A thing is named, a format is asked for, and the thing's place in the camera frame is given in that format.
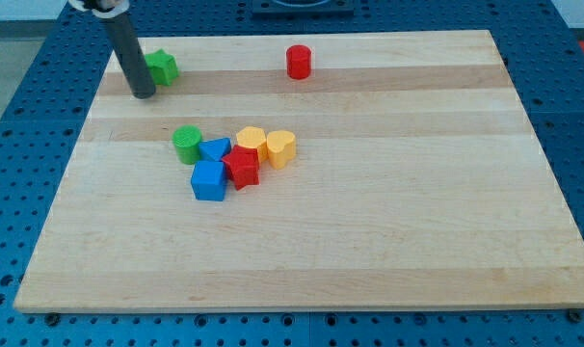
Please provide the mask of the grey cylindrical robot arm stick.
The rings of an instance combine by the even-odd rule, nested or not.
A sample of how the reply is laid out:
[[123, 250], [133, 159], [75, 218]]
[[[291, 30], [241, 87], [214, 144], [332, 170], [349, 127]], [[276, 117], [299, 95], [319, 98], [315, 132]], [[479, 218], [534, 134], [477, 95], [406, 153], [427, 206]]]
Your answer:
[[129, 15], [120, 13], [102, 23], [132, 94], [138, 99], [155, 95], [156, 85]]

